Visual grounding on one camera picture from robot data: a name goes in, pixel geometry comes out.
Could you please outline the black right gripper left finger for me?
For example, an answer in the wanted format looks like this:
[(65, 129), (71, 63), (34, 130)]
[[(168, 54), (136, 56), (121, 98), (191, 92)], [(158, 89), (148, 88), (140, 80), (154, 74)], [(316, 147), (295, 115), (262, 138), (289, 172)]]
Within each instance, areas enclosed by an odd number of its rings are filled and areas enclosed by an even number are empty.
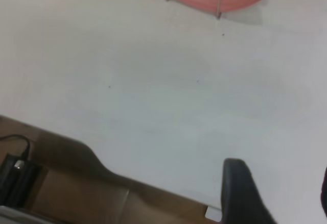
[(222, 223), (276, 223), (243, 160), (225, 159), (222, 176)]

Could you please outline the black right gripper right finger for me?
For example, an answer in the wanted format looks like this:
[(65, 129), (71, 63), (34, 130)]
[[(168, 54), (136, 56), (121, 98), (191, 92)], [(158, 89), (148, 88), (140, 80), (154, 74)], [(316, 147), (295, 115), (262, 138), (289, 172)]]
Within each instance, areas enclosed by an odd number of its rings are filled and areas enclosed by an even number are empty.
[(324, 178), (320, 194), (321, 205), (323, 209), (327, 209), (327, 168), (325, 169)]

